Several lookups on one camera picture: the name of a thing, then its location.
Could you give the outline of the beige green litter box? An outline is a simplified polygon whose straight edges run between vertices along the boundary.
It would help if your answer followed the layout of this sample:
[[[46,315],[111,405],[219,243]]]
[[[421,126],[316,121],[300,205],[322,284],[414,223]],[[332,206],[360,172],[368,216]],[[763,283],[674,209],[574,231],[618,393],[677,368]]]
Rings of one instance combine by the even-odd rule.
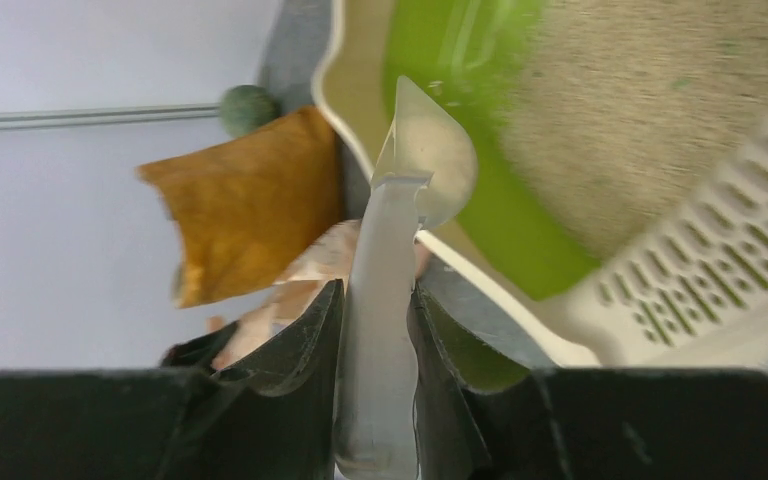
[[[422,241],[554,363],[768,363],[768,1],[334,2],[364,173],[415,90],[479,161]]]

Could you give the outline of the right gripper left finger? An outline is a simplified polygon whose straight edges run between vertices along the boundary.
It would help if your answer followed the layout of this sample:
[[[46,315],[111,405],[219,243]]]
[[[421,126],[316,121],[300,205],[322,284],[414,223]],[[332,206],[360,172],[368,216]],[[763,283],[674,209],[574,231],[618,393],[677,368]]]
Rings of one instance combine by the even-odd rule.
[[[344,287],[224,369],[233,327],[155,368],[0,370],[0,479],[330,479]]]

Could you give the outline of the clear plastic litter scoop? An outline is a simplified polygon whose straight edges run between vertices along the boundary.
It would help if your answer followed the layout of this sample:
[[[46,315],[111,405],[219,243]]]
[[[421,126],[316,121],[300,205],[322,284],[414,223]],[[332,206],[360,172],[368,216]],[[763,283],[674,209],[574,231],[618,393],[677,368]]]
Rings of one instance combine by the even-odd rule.
[[[348,479],[418,476],[418,366],[408,332],[415,238],[452,220],[477,177],[466,130],[415,82],[399,77],[345,301],[333,449]]]

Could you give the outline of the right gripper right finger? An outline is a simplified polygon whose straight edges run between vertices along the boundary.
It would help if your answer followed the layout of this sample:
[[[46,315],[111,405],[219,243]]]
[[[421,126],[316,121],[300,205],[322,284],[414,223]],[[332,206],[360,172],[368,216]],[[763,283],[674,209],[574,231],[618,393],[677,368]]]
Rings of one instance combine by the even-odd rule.
[[[766,374],[530,369],[425,290],[411,305],[425,479],[768,479]]]

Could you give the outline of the pink cat litter bag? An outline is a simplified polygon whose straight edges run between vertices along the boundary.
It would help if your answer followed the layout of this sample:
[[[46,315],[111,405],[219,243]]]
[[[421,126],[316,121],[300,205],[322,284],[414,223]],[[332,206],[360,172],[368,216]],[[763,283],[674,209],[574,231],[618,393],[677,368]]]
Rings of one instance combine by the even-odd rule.
[[[264,302],[235,321],[236,332],[211,366],[221,370],[243,359],[299,318],[327,282],[347,280],[360,225],[359,220],[347,220],[332,226],[297,257]]]

